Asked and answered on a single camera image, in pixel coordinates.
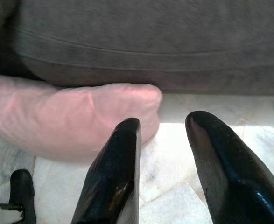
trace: white marble floor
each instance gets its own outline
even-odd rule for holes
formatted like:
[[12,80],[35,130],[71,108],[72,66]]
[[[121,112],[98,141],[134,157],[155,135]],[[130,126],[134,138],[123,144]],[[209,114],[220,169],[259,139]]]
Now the white marble floor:
[[[140,224],[212,223],[184,127],[194,110],[231,126],[274,174],[274,97],[165,94],[158,134],[141,151]],[[89,165],[36,159],[38,224],[70,223]]]

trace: floor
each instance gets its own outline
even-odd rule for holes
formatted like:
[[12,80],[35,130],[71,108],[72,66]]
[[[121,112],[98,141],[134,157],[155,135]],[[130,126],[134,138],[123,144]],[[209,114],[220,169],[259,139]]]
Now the floor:
[[[212,223],[184,127],[194,110],[222,119],[274,174],[274,97],[165,94],[158,134],[141,151],[140,224]],[[27,168],[37,223],[69,224],[89,166],[34,159],[0,139],[0,202],[9,198],[10,174]]]

